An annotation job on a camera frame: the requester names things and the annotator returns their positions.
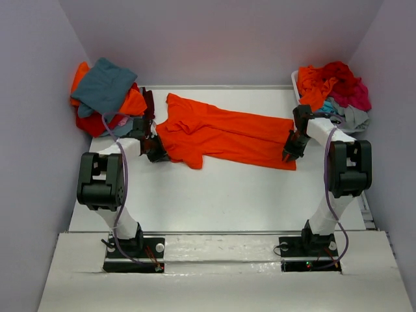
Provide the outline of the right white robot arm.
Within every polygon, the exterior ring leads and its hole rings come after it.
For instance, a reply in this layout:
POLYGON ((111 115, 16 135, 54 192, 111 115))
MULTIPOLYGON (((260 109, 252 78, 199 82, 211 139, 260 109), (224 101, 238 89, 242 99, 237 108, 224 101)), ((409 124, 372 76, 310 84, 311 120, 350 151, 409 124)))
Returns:
POLYGON ((324 148, 324 197, 299 237, 280 240, 285 257, 308 257, 335 242, 333 233, 345 209, 370 188, 372 148, 369 141, 356 140, 340 130, 328 113, 314 113, 309 105, 298 105, 292 113, 295 129, 289 131, 283 147, 283 162, 293 163, 303 157, 311 139, 324 148))

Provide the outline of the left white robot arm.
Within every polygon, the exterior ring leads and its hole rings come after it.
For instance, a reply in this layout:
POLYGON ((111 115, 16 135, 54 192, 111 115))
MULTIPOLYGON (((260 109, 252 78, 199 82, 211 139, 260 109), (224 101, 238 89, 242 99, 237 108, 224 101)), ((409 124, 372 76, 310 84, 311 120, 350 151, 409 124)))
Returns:
POLYGON ((133 118, 133 128, 115 138, 114 143, 99 152, 81 156, 77 182, 77 201, 99 215, 112 235, 102 243, 109 252, 125 257, 140 257, 142 252, 159 257, 164 253, 164 239, 144 238, 141 225, 126 207, 129 160, 144 155, 151 163, 169 161, 155 122, 148 118, 133 118))

